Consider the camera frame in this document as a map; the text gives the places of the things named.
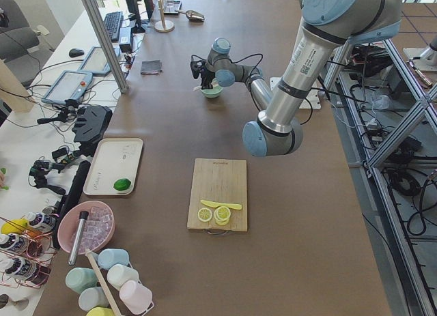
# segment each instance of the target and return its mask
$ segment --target white wall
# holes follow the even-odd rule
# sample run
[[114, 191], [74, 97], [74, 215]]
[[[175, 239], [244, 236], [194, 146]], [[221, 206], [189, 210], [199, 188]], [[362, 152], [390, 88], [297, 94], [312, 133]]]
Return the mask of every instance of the white wall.
[[44, 25], [50, 31], [46, 38], [54, 47], [62, 41], [64, 33], [62, 33], [46, 0], [15, 0], [15, 2], [23, 11], [31, 28], [36, 29], [37, 25]]
[[81, 0], [46, 0], [46, 2], [64, 35], [84, 10]]

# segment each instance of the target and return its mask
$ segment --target black box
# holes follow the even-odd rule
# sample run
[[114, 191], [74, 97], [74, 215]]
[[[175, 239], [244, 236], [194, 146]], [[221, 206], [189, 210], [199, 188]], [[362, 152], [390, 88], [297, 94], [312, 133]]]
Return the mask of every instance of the black box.
[[132, 30], [130, 27], [120, 28], [118, 45], [123, 53], [132, 53]]

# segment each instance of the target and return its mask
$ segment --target pink cup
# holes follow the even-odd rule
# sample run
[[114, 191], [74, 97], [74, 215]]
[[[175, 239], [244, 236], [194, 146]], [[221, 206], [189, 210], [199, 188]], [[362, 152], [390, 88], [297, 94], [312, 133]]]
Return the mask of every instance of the pink cup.
[[146, 312], [152, 304], [152, 292], [137, 281], [127, 281], [119, 293], [120, 299], [134, 315]]

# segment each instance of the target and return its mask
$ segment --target wooden cutting board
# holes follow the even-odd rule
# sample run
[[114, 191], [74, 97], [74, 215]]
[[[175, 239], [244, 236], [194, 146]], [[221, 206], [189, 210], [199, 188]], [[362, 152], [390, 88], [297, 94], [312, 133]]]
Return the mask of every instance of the wooden cutting board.
[[[221, 203], [239, 203], [241, 210], [231, 210], [229, 223], [216, 224], [214, 217], [209, 222], [201, 222], [197, 217], [200, 208], [206, 207], [201, 200]], [[190, 207], [188, 209], [189, 229], [223, 229], [247, 231], [247, 178], [245, 160], [196, 159], [193, 185], [191, 186]]]

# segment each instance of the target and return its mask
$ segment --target yellow knife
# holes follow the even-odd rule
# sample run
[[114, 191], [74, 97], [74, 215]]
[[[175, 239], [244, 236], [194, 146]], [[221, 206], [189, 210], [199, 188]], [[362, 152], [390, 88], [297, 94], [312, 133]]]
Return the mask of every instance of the yellow knife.
[[201, 200], [200, 203], [202, 205], [206, 205], [207, 207], [211, 207], [211, 208], [217, 208], [220, 205], [225, 205], [226, 207], [235, 210], [241, 210], [243, 208], [243, 206], [240, 205], [239, 203], [223, 203], [223, 202], [214, 202], [208, 200]]

